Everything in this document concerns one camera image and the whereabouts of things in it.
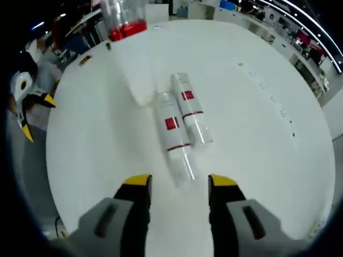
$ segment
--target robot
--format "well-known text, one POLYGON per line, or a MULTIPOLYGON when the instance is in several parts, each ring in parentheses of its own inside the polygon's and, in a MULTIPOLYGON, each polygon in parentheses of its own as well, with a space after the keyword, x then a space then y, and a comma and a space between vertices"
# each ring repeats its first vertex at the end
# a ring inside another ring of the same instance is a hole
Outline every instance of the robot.
MULTIPOLYGON (((52 247, 65 256, 145 256, 151 188, 149 174, 128 178, 114 198, 85 213, 79 228, 53 240, 52 247)), ((304 245, 289 239, 280 221, 256 200, 247 200, 232 179, 209 175, 208 205, 214 257, 289 256, 304 245)))
POLYGON ((33 137, 26 119, 25 101, 31 97, 35 103, 45 107, 54 108, 56 104, 50 94, 37 87, 28 72, 22 72, 17 76, 14 86, 14 99, 16 101, 16 116, 19 127, 25 136, 33 142, 33 137))

